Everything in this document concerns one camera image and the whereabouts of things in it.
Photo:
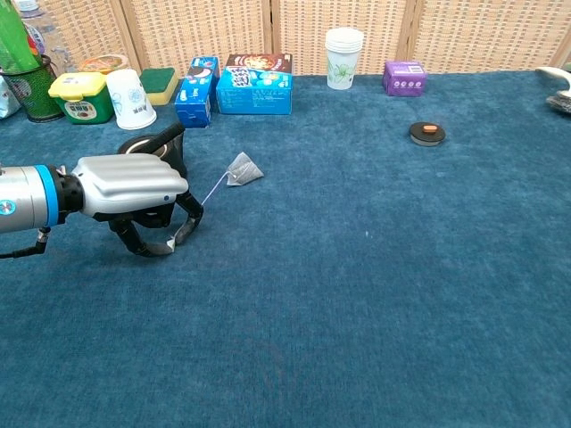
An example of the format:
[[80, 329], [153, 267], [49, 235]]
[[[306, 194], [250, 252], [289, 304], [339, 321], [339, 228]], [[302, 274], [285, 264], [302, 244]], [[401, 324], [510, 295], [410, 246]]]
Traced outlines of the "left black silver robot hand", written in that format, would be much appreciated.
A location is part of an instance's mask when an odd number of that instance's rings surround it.
[[[83, 157], [69, 174], [81, 202], [73, 209], [106, 222], [126, 248], [141, 257], [170, 255], [194, 232], [203, 206], [190, 193], [186, 178], [160, 157], [128, 153]], [[166, 243], [145, 242], [135, 224], [162, 228], [170, 224], [174, 207], [187, 214], [186, 222]]]

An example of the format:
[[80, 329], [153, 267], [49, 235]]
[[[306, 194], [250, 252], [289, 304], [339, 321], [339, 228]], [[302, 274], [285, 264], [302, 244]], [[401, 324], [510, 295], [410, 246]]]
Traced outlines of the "grey pyramid tea bag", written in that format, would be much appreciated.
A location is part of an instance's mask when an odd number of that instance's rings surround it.
[[240, 152], [234, 160], [228, 165], [226, 171], [219, 178], [214, 187], [204, 197], [203, 201], [198, 204], [198, 213], [189, 214], [186, 222], [176, 231], [176, 233], [167, 241], [167, 246], [171, 251], [176, 249], [177, 245], [182, 244], [186, 238], [194, 232], [199, 225], [203, 216], [203, 205], [213, 195], [218, 186], [224, 179], [227, 180], [227, 186], [247, 185], [250, 182], [264, 177], [264, 173], [245, 153]]

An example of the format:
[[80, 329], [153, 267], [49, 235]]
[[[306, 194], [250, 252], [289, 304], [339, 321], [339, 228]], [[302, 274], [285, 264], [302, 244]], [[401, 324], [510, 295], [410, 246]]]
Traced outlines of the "upturned white paper cup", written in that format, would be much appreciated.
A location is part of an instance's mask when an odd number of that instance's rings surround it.
[[115, 70], [106, 77], [106, 85], [119, 128], [136, 130], [152, 125], [157, 114], [135, 70]]

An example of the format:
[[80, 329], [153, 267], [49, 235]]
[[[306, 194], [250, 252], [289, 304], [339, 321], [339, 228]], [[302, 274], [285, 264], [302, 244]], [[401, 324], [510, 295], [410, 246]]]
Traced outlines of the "orange jelly cup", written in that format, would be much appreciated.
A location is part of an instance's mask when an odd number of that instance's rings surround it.
[[118, 53], [108, 53], [84, 60], [78, 67], [80, 72], [100, 72], [104, 75], [115, 70], [129, 69], [128, 57]]

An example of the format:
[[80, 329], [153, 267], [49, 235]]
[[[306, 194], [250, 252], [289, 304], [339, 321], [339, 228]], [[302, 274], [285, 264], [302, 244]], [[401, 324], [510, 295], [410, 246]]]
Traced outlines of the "yellow container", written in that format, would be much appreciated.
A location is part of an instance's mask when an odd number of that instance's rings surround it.
[[72, 124], [102, 124], [114, 114], [106, 76], [100, 72], [63, 73], [48, 94]]

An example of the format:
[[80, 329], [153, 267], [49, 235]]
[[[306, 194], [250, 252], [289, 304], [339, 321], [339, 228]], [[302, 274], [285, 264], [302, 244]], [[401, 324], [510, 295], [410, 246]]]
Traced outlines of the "green and yellow sponge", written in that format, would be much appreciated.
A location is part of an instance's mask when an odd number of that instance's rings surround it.
[[172, 67], [144, 69], [139, 78], [150, 103], [156, 106], [167, 105], [178, 85], [178, 76]]

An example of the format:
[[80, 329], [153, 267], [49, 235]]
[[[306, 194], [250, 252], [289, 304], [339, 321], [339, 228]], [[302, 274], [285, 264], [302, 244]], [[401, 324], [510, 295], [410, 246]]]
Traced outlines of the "blue Oreo box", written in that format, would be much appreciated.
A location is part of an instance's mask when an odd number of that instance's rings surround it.
[[175, 100], [178, 120], [185, 128], [207, 128], [212, 111], [216, 111], [216, 86], [219, 81], [219, 59], [199, 56], [191, 60], [182, 78]]

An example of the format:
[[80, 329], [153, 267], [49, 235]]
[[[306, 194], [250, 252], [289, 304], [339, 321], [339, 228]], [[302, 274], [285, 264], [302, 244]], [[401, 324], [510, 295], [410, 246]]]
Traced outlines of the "white wet wipes pack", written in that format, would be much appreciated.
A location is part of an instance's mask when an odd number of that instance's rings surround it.
[[12, 90], [7, 85], [6, 81], [0, 76], [0, 119], [5, 119], [12, 116], [21, 108]]

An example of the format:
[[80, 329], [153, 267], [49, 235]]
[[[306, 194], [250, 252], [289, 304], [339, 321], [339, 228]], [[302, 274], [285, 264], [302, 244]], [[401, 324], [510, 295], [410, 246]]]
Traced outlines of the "blue chocolate cookie box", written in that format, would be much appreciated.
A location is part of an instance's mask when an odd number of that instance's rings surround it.
[[288, 115], [293, 104], [293, 56], [235, 53], [216, 86], [219, 111], [236, 115]]

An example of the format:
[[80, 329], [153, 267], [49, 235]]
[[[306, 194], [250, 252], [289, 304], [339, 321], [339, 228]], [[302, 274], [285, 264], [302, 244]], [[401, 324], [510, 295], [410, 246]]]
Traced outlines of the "clear plastic water bottle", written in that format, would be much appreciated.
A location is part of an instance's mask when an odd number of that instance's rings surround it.
[[51, 59], [57, 75], [76, 70], [62, 35], [37, 0], [13, 0], [22, 22], [38, 51]]

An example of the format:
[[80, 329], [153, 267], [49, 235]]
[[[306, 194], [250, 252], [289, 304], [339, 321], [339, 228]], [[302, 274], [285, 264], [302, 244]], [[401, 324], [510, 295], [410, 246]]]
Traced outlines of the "green cylindrical can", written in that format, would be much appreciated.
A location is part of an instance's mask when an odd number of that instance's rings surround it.
[[20, 73], [41, 64], [41, 56], [11, 0], [0, 0], [0, 68], [6, 73]]

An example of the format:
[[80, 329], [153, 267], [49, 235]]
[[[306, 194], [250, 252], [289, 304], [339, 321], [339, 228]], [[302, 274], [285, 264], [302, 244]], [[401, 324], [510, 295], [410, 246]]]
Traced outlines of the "purple cardboard box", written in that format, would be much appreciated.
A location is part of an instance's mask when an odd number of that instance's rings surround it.
[[417, 97], [424, 93], [426, 78], [421, 62], [386, 61], [382, 83], [389, 96]]

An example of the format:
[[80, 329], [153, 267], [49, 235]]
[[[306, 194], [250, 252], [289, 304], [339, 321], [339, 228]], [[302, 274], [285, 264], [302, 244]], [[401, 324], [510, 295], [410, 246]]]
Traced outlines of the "black lid with orange knob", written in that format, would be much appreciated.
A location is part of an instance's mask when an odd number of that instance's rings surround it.
[[410, 126], [411, 140], [421, 146], [437, 146], [445, 137], [445, 130], [432, 122], [416, 122]]

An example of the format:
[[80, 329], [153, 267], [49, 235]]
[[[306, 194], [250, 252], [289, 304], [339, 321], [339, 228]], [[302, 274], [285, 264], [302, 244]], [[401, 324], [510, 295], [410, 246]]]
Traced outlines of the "white plastic spoon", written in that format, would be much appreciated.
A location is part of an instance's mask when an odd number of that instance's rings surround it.
[[567, 83], [567, 88], [564, 90], [559, 90], [557, 92], [557, 96], [571, 99], [571, 73], [551, 66], [541, 66], [537, 67], [535, 70], [552, 78], [564, 80]]

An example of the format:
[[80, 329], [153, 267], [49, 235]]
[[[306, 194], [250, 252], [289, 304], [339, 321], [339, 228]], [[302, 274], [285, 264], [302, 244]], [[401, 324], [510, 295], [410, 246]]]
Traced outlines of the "black mug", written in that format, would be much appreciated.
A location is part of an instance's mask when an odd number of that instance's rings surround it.
[[150, 153], [167, 162], [180, 176], [187, 178], [184, 162], [184, 132], [180, 122], [175, 122], [159, 134], [137, 136], [122, 144], [117, 154]]

